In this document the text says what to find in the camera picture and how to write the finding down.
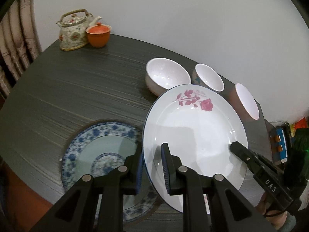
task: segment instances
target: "blue floral pattern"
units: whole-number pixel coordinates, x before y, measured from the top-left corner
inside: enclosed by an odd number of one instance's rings
[[[106,175],[113,169],[122,166],[124,162],[125,159],[118,153],[103,153],[93,161],[91,174],[93,177]]]
[[[106,135],[117,135],[126,137],[131,141],[140,142],[142,133],[140,130],[120,122],[104,122],[92,125],[80,132],[69,144],[69,147],[62,158],[61,178],[65,191],[75,184],[74,174],[76,170],[75,161],[84,148],[96,138]],[[104,153],[96,157],[92,163],[91,174],[94,177],[105,175],[112,169],[123,165],[125,158],[117,153]],[[157,194],[152,186],[148,187],[148,194],[135,206],[123,210],[123,220],[125,222],[138,219],[153,208],[157,199]]]

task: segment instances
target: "metal bolt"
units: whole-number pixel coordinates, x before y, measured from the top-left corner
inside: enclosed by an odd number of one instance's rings
[[[118,167],[118,171],[119,172],[125,172],[125,171],[127,171],[128,170],[128,168],[126,167],[126,166],[120,166],[120,167]]]
[[[224,179],[224,176],[222,174],[219,174],[217,173],[215,176],[214,176],[215,180],[217,181],[223,181]]]
[[[83,181],[90,181],[91,180],[91,175],[90,174],[85,174],[83,177],[82,177],[82,180]]]
[[[186,171],[188,171],[188,168],[185,167],[185,166],[180,166],[180,167],[178,168],[178,170],[179,170],[180,172],[182,172],[182,173],[185,173]]]

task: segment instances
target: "floral teapot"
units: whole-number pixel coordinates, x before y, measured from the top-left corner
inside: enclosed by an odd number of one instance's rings
[[[78,12],[84,12],[86,16],[77,16]],[[71,15],[71,19],[62,22],[68,15]],[[94,26],[100,19],[101,17],[93,18],[93,15],[85,9],[74,10],[62,15],[60,21],[57,22],[61,28],[59,33],[60,49],[71,51],[85,46],[88,43],[86,29]]]

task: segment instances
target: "sleeve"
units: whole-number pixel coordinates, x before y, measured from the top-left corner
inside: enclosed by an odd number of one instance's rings
[[[290,215],[290,213],[288,212],[286,216],[286,221],[283,224],[283,226],[278,230],[278,232],[290,232],[295,225],[296,225],[295,216]]]

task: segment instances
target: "curtain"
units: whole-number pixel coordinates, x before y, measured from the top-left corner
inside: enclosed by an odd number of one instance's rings
[[[10,74],[0,69],[0,91],[6,98],[11,90],[8,75],[15,82],[38,57],[36,37],[32,25],[31,0],[15,0],[0,22],[0,52]]]

